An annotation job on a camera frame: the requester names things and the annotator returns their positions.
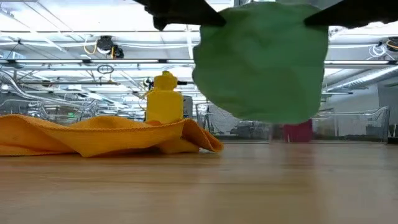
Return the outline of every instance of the green cloth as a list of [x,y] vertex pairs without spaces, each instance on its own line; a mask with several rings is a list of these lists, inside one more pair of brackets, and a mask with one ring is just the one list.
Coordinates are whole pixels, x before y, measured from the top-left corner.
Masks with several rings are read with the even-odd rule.
[[215,105],[241,119],[296,124],[318,112],[327,27],[305,27],[319,9],[254,2],[221,11],[224,27],[200,28],[193,79]]

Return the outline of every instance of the yellow bottle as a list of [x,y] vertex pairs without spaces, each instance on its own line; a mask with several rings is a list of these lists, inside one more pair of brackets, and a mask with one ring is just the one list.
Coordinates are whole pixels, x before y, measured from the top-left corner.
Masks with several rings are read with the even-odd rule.
[[146,121],[169,124],[180,121],[183,115],[183,96],[174,91],[177,78],[164,71],[155,77],[155,87],[147,95]]

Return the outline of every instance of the table surface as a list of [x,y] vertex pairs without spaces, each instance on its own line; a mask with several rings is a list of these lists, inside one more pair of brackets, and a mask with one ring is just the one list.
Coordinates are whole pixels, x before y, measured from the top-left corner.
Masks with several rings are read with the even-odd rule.
[[398,223],[398,146],[0,157],[2,224]]

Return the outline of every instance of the red object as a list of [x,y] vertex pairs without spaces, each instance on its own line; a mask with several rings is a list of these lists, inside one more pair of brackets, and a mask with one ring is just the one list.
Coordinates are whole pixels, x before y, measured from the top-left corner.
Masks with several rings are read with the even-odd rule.
[[302,124],[284,125],[285,142],[310,142],[312,139],[312,120]]

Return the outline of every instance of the orange cloth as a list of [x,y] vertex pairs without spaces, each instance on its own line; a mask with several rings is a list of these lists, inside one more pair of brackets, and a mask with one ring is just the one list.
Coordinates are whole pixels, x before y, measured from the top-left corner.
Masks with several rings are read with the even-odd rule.
[[142,152],[157,147],[163,153],[219,152],[223,145],[196,122],[137,122],[117,116],[97,116],[62,126],[23,115],[0,116],[0,156],[79,153],[83,157]]

